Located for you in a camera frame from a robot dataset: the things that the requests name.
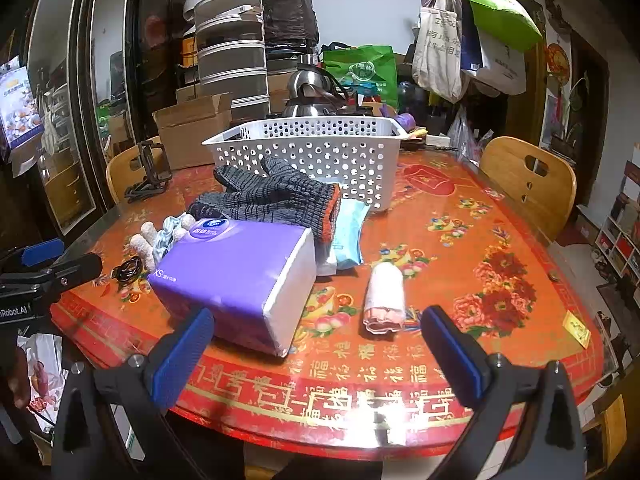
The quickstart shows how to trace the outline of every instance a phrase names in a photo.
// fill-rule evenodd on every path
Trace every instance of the green shopping bag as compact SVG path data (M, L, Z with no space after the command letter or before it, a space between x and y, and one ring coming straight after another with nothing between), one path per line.
M396 56L390 46L364 45L325 50L324 67L345 86L375 83L383 103L398 109Z
M505 45L526 52L542 40L542 34L527 11L516 0L469 0L476 27Z

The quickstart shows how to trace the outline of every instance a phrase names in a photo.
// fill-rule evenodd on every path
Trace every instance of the perforated basket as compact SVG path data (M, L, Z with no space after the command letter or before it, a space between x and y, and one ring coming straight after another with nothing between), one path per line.
M205 140L217 165L263 174L265 155L286 158L311 178L338 178L344 198L372 211L389 207L400 140L407 133L379 117L301 117L253 121Z

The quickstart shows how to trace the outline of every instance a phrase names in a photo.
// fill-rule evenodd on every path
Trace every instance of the purple tissue package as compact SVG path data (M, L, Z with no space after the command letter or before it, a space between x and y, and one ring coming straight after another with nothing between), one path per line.
M148 280L172 316L206 306L217 337L284 357L316 280L313 234L284 224L200 220Z

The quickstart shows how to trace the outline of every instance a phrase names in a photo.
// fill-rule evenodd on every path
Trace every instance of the black plastic bag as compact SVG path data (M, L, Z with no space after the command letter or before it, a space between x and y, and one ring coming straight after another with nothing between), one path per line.
M264 41L267 45L306 46L320 40L311 0L262 0Z

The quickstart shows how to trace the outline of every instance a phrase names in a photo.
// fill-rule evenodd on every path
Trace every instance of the yellow sticker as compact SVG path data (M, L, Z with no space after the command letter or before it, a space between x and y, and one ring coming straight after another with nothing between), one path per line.
M567 332L574 336L576 341L584 346L585 349L589 347L591 332L574 314L567 311L562 326L564 326Z

